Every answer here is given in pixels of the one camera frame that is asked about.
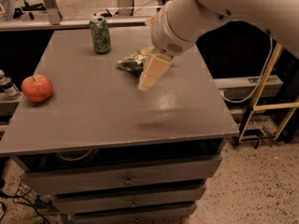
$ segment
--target cabinet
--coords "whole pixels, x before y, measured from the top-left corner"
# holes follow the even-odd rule
[[[174,58],[159,84],[142,92],[115,64],[148,46],[150,31],[110,34],[111,52],[99,55],[88,30],[54,33],[36,69],[51,79],[54,94],[39,105],[21,99],[0,155],[13,157],[25,171],[22,181],[52,195],[76,223],[191,215],[226,139],[237,134],[235,122],[196,48]],[[86,161],[57,158],[87,150],[95,152]]]

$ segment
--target bottle label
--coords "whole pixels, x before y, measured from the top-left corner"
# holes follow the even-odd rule
[[[7,96],[14,96],[19,91],[18,91],[18,88],[15,85],[13,85],[12,87],[5,89],[4,92],[6,93]]]

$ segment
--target gray tabletop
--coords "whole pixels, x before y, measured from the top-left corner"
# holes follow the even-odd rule
[[[25,97],[0,143],[1,156],[228,137],[238,130],[196,47],[173,59],[147,92],[116,68],[151,46],[148,27],[111,28],[112,50],[97,54],[89,30],[56,31],[36,69],[52,97]]]

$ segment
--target speckled floor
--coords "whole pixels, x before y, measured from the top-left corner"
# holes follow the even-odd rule
[[[67,18],[86,18],[100,0],[57,0]],[[115,0],[106,1],[114,7]],[[152,0],[136,0],[139,6]],[[263,115],[254,116],[251,126],[265,126],[270,132],[275,123]],[[197,209],[188,218],[154,220],[148,224],[295,224],[299,223],[299,141],[290,144],[263,140],[257,149],[254,142],[233,148],[227,142],[223,162],[206,182],[207,190]],[[22,170],[9,160],[3,178],[4,193],[14,195]],[[11,199],[2,199],[7,212],[1,224],[30,224],[35,211]],[[62,224],[59,216],[47,215],[51,224]]]

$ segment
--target drawer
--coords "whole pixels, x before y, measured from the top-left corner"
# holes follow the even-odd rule
[[[124,163],[92,168],[26,173],[22,180],[40,195],[118,189],[157,183],[207,179],[221,163],[221,155]]]
[[[205,190],[206,185],[202,184],[202,180],[196,180],[172,185],[89,192],[85,195],[59,195],[54,199],[53,204],[65,214],[122,208],[135,209],[163,203],[195,202],[202,197]]]
[[[187,217],[196,209],[195,203],[180,203],[175,205],[145,208],[136,211],[112,211],[108,213],[91,213],[89,215],[73,216],[73,221],[92,224],[122,224],[139,223],[141,221],[170,218]]]

